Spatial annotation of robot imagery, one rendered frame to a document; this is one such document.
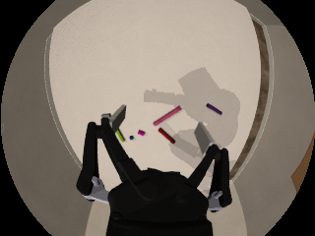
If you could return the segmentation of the pink rod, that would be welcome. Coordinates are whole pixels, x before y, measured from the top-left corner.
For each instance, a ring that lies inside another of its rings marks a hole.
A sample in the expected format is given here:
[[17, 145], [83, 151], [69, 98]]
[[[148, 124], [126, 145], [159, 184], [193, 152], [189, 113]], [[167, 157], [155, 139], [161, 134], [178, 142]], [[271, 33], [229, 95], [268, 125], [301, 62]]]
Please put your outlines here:
[[156, 126], [158, 124], [160, 124], [161, 122], [163, 122], [164, 120], [168, 119], [169, 117], [171, 117], [172, 115], [174, 115], [175, 113], [179, 112], [180, 110], [182, 110], [182, 108], [179, 106], [177, 106], [176, 108], [174, 108], [173, 110], [169, 111], [168, 113], [166, 113], [165, 115], [163, 115], [162, 117], [160, 117], [159, 119], [157, 119], [153, 124]]

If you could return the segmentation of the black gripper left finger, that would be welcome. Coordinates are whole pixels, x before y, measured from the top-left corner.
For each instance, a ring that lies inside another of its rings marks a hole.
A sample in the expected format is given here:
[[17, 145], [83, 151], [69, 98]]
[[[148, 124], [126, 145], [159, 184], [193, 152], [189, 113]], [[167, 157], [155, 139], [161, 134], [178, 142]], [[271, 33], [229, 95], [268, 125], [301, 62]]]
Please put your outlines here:
[[125, 119], [125, 113], [126, 105], [122, 104], [110, 118], [101, 118], [101, 125], [97, 125], [95, 122], [88, 124], [84, 144], [83, 168], [76, 187], [90, 202], [99, 201], [109, 204], [107, 198], [109, 192], [105, 190], [102, 180], [99, 179], [97, 139], [102, 139], [121, 182], [128, 179], [144, 201], [153, 201], [158, 195], [158, 188], [144, 175], [133, 158], [127, 155], [115, 136]]

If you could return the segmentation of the dark red rod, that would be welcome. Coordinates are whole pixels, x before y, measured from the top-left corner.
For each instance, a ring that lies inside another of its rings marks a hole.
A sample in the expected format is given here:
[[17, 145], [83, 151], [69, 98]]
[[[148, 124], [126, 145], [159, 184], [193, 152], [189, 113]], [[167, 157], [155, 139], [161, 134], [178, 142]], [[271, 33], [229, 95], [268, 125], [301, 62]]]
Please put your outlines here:
[[162, 128], [159, 128], [158, 131], [165, 136], [170, 142], [173, 144], [175, 143], [175, 139], [173, 139], [166, 131], [164, 131]]

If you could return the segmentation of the lime green rod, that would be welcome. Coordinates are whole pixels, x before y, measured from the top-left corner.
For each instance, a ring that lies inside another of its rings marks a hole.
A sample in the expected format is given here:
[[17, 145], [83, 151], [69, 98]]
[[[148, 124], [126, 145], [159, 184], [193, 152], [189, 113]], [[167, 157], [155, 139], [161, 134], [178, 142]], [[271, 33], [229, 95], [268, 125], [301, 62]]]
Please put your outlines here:
[[121, 134], [119, 128], [118, 128], [118, 130], [117, 130], [116, 133], [117, 133], [118, 137], [120, 138], [121, 142], [122, 142], [122, 143], [125, 142], [125, 139], [124, 139], [123, 135]]

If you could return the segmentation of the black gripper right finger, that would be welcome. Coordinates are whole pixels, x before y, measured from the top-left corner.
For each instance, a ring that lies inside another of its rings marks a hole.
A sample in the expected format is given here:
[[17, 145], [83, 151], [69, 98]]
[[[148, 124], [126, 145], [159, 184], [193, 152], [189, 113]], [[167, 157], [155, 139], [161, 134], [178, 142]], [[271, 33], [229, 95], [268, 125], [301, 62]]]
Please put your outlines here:
[[224, 207], [227, 207], [232, 202], [229, 189], [228, 150], [225, 147], [219, 149], [219, 147], [215, 145], [203, 122], [198, 123], [194, 134], [204, 158], [190, 177], [175, 192], [173, 198], [180, 204], [188, 201], [204, 179], [206, 172], [214, 159], [215, 165], [213, 179], [207, 199], [209, 201], [208, 210], [211, 212], [217, 212]]

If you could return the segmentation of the purple rod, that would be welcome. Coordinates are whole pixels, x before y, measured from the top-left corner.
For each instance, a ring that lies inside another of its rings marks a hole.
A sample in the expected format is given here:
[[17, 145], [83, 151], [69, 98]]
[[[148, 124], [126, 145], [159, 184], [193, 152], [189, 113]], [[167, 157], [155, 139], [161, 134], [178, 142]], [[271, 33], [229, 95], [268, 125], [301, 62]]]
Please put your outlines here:
[[219, 115], [222, 115], [222, 112], [220, 110], [216, 109], [215, 107], [213, 107], [211, 104], [207, 103], [206, 106], [209, 107], [210, 109], [214, 110], [215, 112], [217, 112]]

